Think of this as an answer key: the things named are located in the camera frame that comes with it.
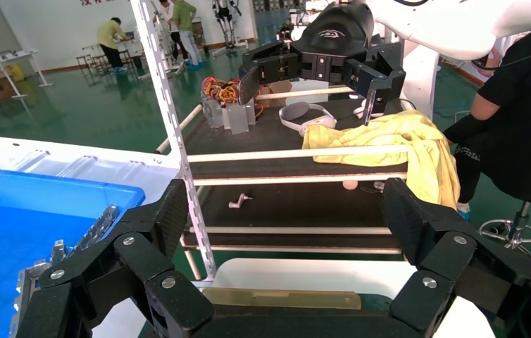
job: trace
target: person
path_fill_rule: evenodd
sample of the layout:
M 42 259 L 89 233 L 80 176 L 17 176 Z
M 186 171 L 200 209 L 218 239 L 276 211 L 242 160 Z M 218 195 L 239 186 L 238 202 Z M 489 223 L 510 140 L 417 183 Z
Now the person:
M 201 60 L 201 54 L 195 44 L 195 38 L 193 38 L 193 18 L 197 12 L 197 8 L 187 3 L 185 0 L 172 0 L 174 3 L 174 11 L 172 18 L 168 21 L 174 22 L 180 32 L 180 41 L 185 46 L 187 53 L 191 57 L 190 70 L 199 69 L 203 60 Z
M 120 52 L 114 42 L 116 35 L 120 37 L 121 41 L 130 40 L 130 37 L 125 35 L 123 29 L 120 28 L 120 19 L 111 18 L 109 21 L 106 21 L 99 26 L 97 40 L 114 72 L 122 73 L 126 71 L 127 68 L 124 66 L 123 60 L 120 59 Z
M 499 53 L 493 53 L 499 62 Z M 531 33 L 513 44 L 479 89 L 471 114 L 444 135 L 457 144 L 454 157 L 461 182 L 458 212 L 470 217 L 481 173 L 503 192 L 531 201 Z
M 178 47 L 180 47 L 180 51 L 182 52 L 182 58 L 185 60 L 185 63 L 188 64 L 189 56 L 187 54 L 187 50 L 185 49 L 185 46 L 182 45 L 182 42 L 180 41 L 178 27 L 172 20 L 174 10 L 170 7 L 170 2 L 168 0 L 160 0 L 160 4 L 162 5 L 164 18 L 167 20 L 166 23 L 170 26 L 170 38 L 174 42 L 172 50 L 174 62 L 176 62 L 176 59 L 178 58 Z

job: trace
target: white horizontal bar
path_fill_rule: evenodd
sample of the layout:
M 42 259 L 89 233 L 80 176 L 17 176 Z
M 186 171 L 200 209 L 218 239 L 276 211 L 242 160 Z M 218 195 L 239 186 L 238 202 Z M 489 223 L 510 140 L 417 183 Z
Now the white horizontal bar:
M 258 95 L 256 100 L 273 100 L 273 99 L 284 99 L 287 97 L 297 97 L 297 96 L 310 96 L 310 95 L 321 95 L 321 94 L 340 94 L 340 93 L 352 93 L 354 90 L 342 86 L 342 87 L 332 87 L 325 89 L 312 89 L 312 90 L 302 90 L 300 92 L 285 92 L 285 93 L 274 93 L 274 94 L 262 94 Z
M 183 130 L 191 122 L 191 120 L 193 120 L 195 116 L 197 116 L 197 114 L 201 111 L 202 108 L 203 106 L 201 104 L 198 104 L 191 111 L 191 113 L 189 113 L 189 115 L 180 123 L 180 130 Z M 169 144 L 170 141 L 168 141 L 168 138 L 166 137 L 164 142 L 162 142 L 162 144 L 160 144 L 160 146 L 156 150 L 162 153 L 166 149 L 166 147 L 168 147 Z
M 208 234 L 392 234 L 387 227 L 206 227 Z
M 343 181 L 385 181 L 391 177 L 406 180 L 404 173 L 362 174 L 362 175 L 321 175 L 321 176 L 298 176 L 298 177 L 260 177 L 260 178 L 218 178 L 218 179 L 193 179 L 193 183 L 199 185 L 241 185 L 241 184 L 282 184 L 282 183 L 319 183 L 319 182 L 343 182 Z
M 388 248 L 311 248 L 300 246 L 224 246 L 212 245 L 214 251 L 253 251 L 253 252 L 304 252 L 312 254 L 368 254 L 368 255 L 400 255 L 400 249 Z
M 346 146 L 340 148 L 248 151 L 243 153 L 188 155 L 187 158 L 190 163 L 199 163 L 218 161 L 265 160 L 272 158 L 297 158 L 313 156 L 386 154 L 407 152 L 410 149 L 412 149 L 412 147 L 405 144 L 387 146 Z

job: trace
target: person in yellow shirt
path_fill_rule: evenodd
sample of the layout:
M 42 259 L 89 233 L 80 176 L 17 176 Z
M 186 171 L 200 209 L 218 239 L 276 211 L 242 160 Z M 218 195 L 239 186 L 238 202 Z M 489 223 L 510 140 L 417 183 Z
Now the person in yellow shirt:
M 102 23 L 98 28 L 98 44 L 101 50 L 104 51 L 104 55 L 108 59 L 108 62 L 114 68 L 115 73 L 121 73 L 127 70 L 123 61 L 120 59 L 120 53 L 118 47 L 114 42 L 115 36 L 118 35 L 121 41 L 130 40 L 129 37 L 120 28 L 120 19 L 111 18 L 109 21 Z

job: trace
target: white headphones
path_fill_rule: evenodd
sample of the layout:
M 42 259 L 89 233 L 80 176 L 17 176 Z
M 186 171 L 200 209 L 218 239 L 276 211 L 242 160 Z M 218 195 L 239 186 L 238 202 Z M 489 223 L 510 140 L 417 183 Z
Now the white headphones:
M 290 122 L 290 120 L 294 120 L 295 118 L 300 118 L 301 116 L 305 115 L 309 109 L 322 111 L 324 115 L 320 116 L 319 118 L 309 120 L 301 125 Z M 329 111 L 326 111 L 325 108 L 318 104 L 308 104 L 306 102 L 296 102 L 295 104 L 282 107 L 282 109 L 280 109 L 280 122 L 286 127 L 299 132 L 299 135 L 302 137 L 305 136 L 305 130 L 307 129 L 308 125 L 324 125 L 328 128 L 336 127 L 336 119 L 334 116 L 332 116 L 332 114 L 330 114 Z

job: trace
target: white table top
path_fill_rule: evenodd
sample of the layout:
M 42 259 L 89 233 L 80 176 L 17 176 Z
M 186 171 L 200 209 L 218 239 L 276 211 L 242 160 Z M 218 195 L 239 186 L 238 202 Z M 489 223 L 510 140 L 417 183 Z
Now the white table top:
M 236 258 L 218 269 L 213 287 L 350 291 L 394 299 L 416 271 L 408 262 Z M 456 297 L 434 338 L 494 338 L 475 304 Z
M 33 54 L 37 54 L 37 52 L 36 51 L 28 51 L 25 55 L 19 55 L 19 56 L 12 55 L 12 58 L 7 58 L 7 59 L 0 60 L 0 63 L 14 62 L 14 61 L 17 61 L 17 60 L 22 59 L 22 58 L 28 58 L 28 57 L 30 57 Z

